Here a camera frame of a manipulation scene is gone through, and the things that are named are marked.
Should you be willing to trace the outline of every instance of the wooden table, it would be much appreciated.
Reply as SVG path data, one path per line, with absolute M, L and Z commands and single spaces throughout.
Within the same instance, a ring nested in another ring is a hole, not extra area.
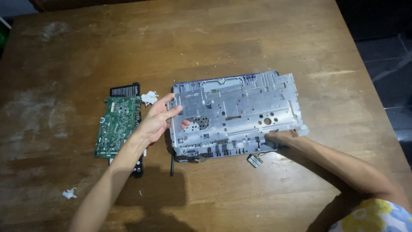
M 93 150 L 109 88 L 138 81 L 164 96 L 174 81 L 268 69 L 293 73 L 311 139 L 390 173 L 412 199 L 411 170 L 333 0 L 158 0 L 16 18 L 0 63 L 1 229 L 68 227 L 108 165 Z M 321 231 L 324 216 L 344 214 L 332 206 L 354 198 L 293 150 L 257 169 L 246 156 L 176 163 L 172 178 L 164 138 L 147 153 L 102 231 Z M 78 198 L 61 195 L 73 187 Z

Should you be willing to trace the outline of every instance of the crumpled tissue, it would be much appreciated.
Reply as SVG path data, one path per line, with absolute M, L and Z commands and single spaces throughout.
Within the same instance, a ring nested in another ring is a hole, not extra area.
M 71 190 L 64 191 L 64 192 L 63 192 L 63 196 L 67 197 L 67 199 L 77 198 L 77 196 L 74 195 L 74 190 L 75 190 L 75 189 L 76 189 L 76 188 L 72 188 Z
M 156 91 L 149 91 L 147 94 L 142 95 L 142 102 L 148 106 L 148 104 L 153 104 L 157 101 L 158 95 L 156 94 Z

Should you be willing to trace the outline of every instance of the dark floor tile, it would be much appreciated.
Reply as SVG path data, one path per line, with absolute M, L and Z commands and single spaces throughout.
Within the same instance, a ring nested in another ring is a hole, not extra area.
M 409 54 L 412 55 L 412 35 L 405 36 L 405 34 L 399 35 L 400 39 L 402 40 L 403 44 L 408 50 Z
M 412 58 L 365 62 L 385 108 L 412 106 Z
M 389 121 L 402 147 L 403 153 L 412 166 L 412 107 L 386 109 Z
M 396 37 L 356 42 L 362 60 L 392 59 L 407 55 L 401 40 Z

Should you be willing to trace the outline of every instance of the floral shirt sleeve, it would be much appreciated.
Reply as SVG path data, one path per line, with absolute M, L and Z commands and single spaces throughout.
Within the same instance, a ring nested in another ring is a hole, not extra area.
M 369 199 L 333 224 L 329 232 L 412 232 L 412 215 L 389 201 Z

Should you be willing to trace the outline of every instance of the person's right hand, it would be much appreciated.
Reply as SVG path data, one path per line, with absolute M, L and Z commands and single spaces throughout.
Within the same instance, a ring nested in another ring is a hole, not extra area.
M 282 144 L 288 144 L 291 140 L 296 139 L 298 134 L 294 130 L 285 130 L 278 132 L 277 130 L 270 131 L 265 134 L 265 139 Z

